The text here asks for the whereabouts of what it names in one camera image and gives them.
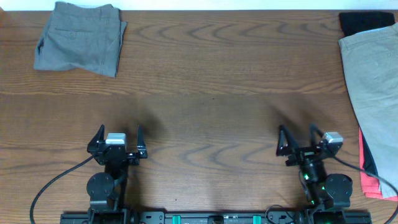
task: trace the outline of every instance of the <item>black cloth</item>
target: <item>black cloth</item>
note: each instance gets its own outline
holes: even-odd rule
[[[346,37],[358,32],[383,28],[395,24],[394,15],[390,12],[341,12],[338,17],[340,18],[341,30],[343,30]],[[364,154],[363,169],[371,174],[377,175],[377,168],[373,156],[363,134],[362,141]]]
[[[390,12],[342,12],[338,16],[346,37],[395,24],[394,15]]]

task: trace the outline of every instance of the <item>wood grain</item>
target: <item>wood grain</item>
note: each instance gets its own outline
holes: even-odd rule
[[[339,131],[339,157],[358,164],[358,124],[345,87],[336,11],[124,11],[128,21],[117,78],[84,70],[33,70],[34,47],[49,12],[10,12],[0,24],[0,222],[28,223],[36,193],[86,159],[100,124],[136,126],[149,158],[132,167],[131,208],[168,211],[265,210],[304,204],[298,168],[275,157],[277,127],[301,141],[309,122]],[[394,202],[365,198],[359,174],[351,208],[374,223]],[[89,207],[91,161],[39,199],[37,223]]]

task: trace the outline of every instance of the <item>green tape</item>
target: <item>green tape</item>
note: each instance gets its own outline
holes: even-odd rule
[[[181,216],[173,215],[173,224],[181,224]]]
[[[253,215],[253,224],[261,224],[261,216]]]

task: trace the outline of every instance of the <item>wooden table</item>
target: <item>wooden table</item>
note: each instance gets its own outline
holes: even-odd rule
[[[277,127],[306,141],[309,122],[339,131],[338,157],[358,165],[358,124],[343,76],[336,11],[122,12],[128,21],[116,78],[84,70],[33,70],[49,12],[5,13],[0,22],[0,222],[28,223],[36,193],[83,161],[101,124],[136,150],[144,127],[149,158],[130,169],[131,208],[262,210],[305,204],[298,167],[275,156]],[[395,202],[365,198],[359,173],[352,209],[375,223]],[[50,186],[37,223],[89,207],[95,161]]]

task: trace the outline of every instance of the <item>pink cloth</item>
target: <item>pink cloth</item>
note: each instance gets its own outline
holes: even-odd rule
[[[363,156],[363,140],[362,140],[362,131],[359,129],[359,167],[362,168],[365,163],[365,158]],[[364,172],[360,173],[361,175],[361,186],[362,192],[365,193],[365,197],[369,198],[379,198],[384,200],[393,200],[398,202],[398,197],[389,197],[383,198],[381,191],[379,190],[379,180],[374,177],[370,177],[366,175]]]

